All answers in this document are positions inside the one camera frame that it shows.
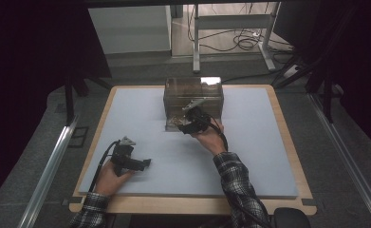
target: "finger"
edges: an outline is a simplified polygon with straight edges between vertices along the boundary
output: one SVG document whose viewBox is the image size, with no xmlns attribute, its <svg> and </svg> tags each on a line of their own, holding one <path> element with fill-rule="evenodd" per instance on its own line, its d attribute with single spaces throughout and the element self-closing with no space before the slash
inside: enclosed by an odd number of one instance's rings
<svg viewBox="0 0 371 228">
<path fill-rule="evenodd" d="M 122 174 L 119 179 L 120 181 L 122 182 L 126 182 L 128 181 L 130 178 L 132 178 L 132 176 L 135 174 L 135 171 L 134 170 L 128 170 L 126 171 L 124 174 Z"/>
<path fill-rule="evenodd" d="M 104 167 L 107 167 L 107 168 L 114 168 L 114 163 L 113 162 L 111 162 L 111 160 L 108 160 L 106 163 L 105 163 L 105 165 L 104 165 Z"/>
</svg>

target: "shirt cuff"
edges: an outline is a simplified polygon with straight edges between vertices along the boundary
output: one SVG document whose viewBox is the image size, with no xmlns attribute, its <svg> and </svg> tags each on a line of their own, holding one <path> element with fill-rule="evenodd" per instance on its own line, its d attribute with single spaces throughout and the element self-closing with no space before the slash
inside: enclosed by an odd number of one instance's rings
<svg viewBox="0 0 371 228">
<path fill-rule="evenodd" d="M 87 193 L 84 200 L 83 211 L 105 213 L 108 207 L 109 197 L 98 193 Z"/>
</svg>

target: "checkered shirt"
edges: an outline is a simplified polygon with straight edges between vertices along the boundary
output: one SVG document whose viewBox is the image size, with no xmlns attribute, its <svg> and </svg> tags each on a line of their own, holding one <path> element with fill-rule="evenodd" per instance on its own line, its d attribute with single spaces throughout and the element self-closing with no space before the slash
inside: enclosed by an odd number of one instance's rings
<svg viewBox="0 0 371 228">
<path fill-rule="evenodd" d="M 232 208 L 232 227 L 261 227 L 235 205 L 269 223 L 268 212 L 250 184 L 248 168 L 238 156 L 235 153 L 223 152 L 215 156 L 213 161 L 221 176 L 221 186 L 227 201 Z"/>
<path fill-rule="evenodd" d="M 223 152 L 215 156 L 213 161 L 221 176 L 223 191 L 232 207 L 232 227 L 261 228 L 235 205 L 241 206 L 257 218 L 269 223 L 266 208 L 256 197 L 255 190 L 250 184 L 248 168 L 238 156 L 235 153 Z M 82 211 L 70 221 L 70 227 L 104 227 L 108 201 L 109 197 L 88 193 Z"/>
<path fill-rule="evenodd" d="M 109 197 L 97 193 L 88 193 L 82 211 L 70 221 L 70 227 L 104 227 L 108 201 Z"/>
</svg>

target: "wooden table edge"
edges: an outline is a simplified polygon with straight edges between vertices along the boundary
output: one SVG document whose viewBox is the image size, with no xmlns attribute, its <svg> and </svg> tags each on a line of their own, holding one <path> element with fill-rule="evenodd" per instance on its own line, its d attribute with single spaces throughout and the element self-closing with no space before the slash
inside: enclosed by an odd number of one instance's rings
<svg viewBox="0 0 371 228">
<path fill-rule="evenodd" d="M 264 88 L 268 95 L 270 104 L 273 108 L 273 113 L 276 122 L 279 126 L 279 131 L 283 139 L 283 144 L 287 151 L 288 161 L 296 180 L 299 196 L 296 199 L 262 199 L 262 202 L 267 207 L 268 213 L 273 214 L 274 209 L 278 207 L 292 207 L 303 211 L 306 215 L 314 215 L 317 211 L 314 205 L 303 205 L 302 199 L 312 200 L 312 194 L 307 185 L 306 176 L 297 152 L 295 150 L 292 138 L 288 131 L 286 120 L 277 100 L 274 89 L 271 85 L 223 85 L 228 87 L 261 87 Z M 114 86 L 105 103 L 101 119 L 96 129 L 93 141 L 90 145 L 86 160 L 83 165 L 81 175 L 72 195 L 73 198 L 82 198 L 81 202 L 69 203 L 71 212 L 79 212 L 82 209 L 85 194 L 79 192 L 79 186 L 82 182 L 85 171 L 91 162 L 97 141 L 100 138 L 102 128 L 113 102 L 114 96 L 119 88 L 164 88 L 164 85 L 118 85 Z M 174 197 L 139 197 L 139 196 L 114 196 L 111 198 L 108 205 L 107 213 L 129 213 L 129 214 L 183 214 L 183 215 L 228 215 L 230 206 L 225 197 L 223 198 L 174 198 Z"/>
</svg>

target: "person's left hand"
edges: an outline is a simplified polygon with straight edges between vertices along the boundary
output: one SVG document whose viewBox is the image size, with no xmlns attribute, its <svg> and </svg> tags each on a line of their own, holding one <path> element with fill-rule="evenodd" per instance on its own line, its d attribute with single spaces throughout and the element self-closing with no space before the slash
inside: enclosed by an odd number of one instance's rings
<svg viewBox="0 0 371 228">
<path fill-rule="evenodd" d="M 117 177 L 114 173 L 114 163 L 108 161 L 100 171 L 94 192 L 111 197 L 133 176 L 134 173 L 135 171 L 129 170 L 120 177 Z"/>
</svg>

